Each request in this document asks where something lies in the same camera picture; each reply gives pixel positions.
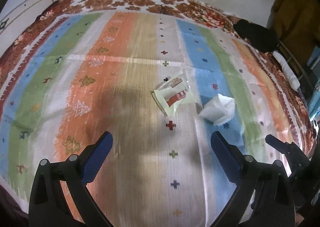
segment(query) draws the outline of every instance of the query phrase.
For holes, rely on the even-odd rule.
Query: screw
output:
[[[275,162],[277,166],[282,166],[282,162],[280,160],[276,160]]]
[[[247,156],[245,156],[245,160],[248,161],[248,162],[252,162],[254,159],[253,159],[252,156],[247,155]]]
[[[40,165],[41,165],[41,166],[44,166],[45,164],[47,164],[47,160],[46,160],[46,159],[42,159],[42,160],[40,161]]]
[[[70,161],[75,161],[77,160],[78,156],[76,154],[72,154],[70,157],[69,157],[69,160]]]

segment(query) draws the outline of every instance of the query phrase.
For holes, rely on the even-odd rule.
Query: plastic wrapper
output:
[[[213,122],[214,126],[222,125],[235,116],[235,100],[221,94],[217,94],[204,106],[200,116]]]
[[[167,115],[174,115],[180,104],[195,103],[188,80],[183,72],[174,75],[152,93],[159,108]]]

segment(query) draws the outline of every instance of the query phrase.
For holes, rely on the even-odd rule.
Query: orange stripe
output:
[[[67,100],[69,105],[66,108],[65,116],[62,119],[55,143],[59,160],[65,160],[72,153],[80,154],[87,145],[95,143],[101,134],[107,131],[110,125],[114,124],[112,117],[109,116],[110,109],[113,107],[110,102],[115,101],[112,100],[112,91],[119,78],[123,77],[121,74],[125,73],[125,64],[105,61],[101,65],[91,67],[89,62],[93,61],[94,58],[103,62],[106,56],[130,56],[130,52],[126,51],[126,49],[135,19],[138,15],[137,13],[116,12],[105,25],[98,40],[80,66],[71,84],[70,94]],[[107,36],[114,38],[114,41],[108,42],[106,39]],[[95,82],[84,85],[85,81],[83,80],[86,76],[91,81],[95,80]],[[74,117],[75,111],[73,108],[77,107],[78,101],[81,103],[84,102],[84,104],[90,108],[90,111],[81,116]],[[96,180],[88,185],[92,197],[104,213],[106,211],[117,212],[116,167],[114,164],[115,155],[114,152],[111,151],[101,167]],[[66,196],[66,199],[74,217],[80,219],[76,208],[69,202],[71,197]],[[114,215],[108,215],[107,217],[115,226],[120,225],[116,213],[114,213]]]
[[[279,139],[283,142],[291,143],[292,135],[289,131],[289,123],[285,113],[283,112],[282,106],[276,93],[276,89],[274,88],[271,79],[258,66],[258,64],[255,62],[254,57],[243,43],[235,39],[232,39],[232,41],[236,45],[244,64],[247,66],[248,71],[258,80],[258,85],[260,86],[263,94],[267,99],[271,117],[278,133]]]

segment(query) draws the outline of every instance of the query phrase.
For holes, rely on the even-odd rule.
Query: colorful bedsheet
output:
[[[0,183],[28,202],[42,158],[65,160],[109,131],[113,148],[88,189],[114,226],[210,226],[235,189],[212,132],[287,170],[264,137],[305,153],[313,143],[301,99],[270,55],[236,37],[233,18],[186,0],[63,0],[46,10],[0,60]],[[151,92],[179,71],[197,103],[165,116]],[[236,115],[213,126],[198,114],[218,93],[235,99]]]

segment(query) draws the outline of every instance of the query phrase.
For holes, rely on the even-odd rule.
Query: white towel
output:
[[[287,64],[285,58],[277,51],[273,51],[273,56],[279,62],[282,67],[282,72],[289,82],[291,88],[295,91],[300,87],[300,82],[298,78],[295,76],[289,65]]]

